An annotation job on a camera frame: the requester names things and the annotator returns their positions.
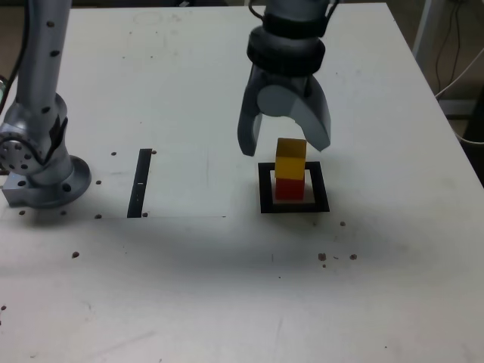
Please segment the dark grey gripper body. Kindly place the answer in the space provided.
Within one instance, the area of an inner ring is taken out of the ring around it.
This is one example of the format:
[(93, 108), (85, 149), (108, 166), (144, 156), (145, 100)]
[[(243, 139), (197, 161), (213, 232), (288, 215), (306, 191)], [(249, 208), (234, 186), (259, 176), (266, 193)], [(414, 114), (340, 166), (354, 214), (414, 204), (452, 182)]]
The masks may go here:
[(272, 84), (291, 88), (299, 95), (310, 95), (312, 93), (309, 77), (289, 77), (279, 75), (263, 70), (255, 64), (252, 65), (247, 88), (260, 89), (266, 85)]

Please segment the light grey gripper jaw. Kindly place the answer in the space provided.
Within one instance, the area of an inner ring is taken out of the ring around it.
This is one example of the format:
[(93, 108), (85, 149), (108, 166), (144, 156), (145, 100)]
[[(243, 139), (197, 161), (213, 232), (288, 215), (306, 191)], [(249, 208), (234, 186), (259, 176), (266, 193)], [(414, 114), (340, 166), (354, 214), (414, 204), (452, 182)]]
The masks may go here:
[(330, 146), (330, 112), (320, 84), (314, 76), (309, 78), (310, 95), (299, 95), (282, 85), (266, 85), (258, 94), (257, 104), (266, 116), (292, 119), (302, 129), (306, 141), (322, 151)]

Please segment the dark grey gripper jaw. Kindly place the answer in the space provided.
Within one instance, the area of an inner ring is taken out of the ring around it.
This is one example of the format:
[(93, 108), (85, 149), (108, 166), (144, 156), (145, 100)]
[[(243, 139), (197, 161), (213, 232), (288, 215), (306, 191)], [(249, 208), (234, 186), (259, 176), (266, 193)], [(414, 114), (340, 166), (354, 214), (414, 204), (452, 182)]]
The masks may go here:
[(260, 79), (250, 80), (245, 89), (240, 109), (237, 139), (241, 152), (249, 157), (255, 155), (262, 122), (262, 114), (257, 104), (257, 97), (263, 86), (264, 82)]

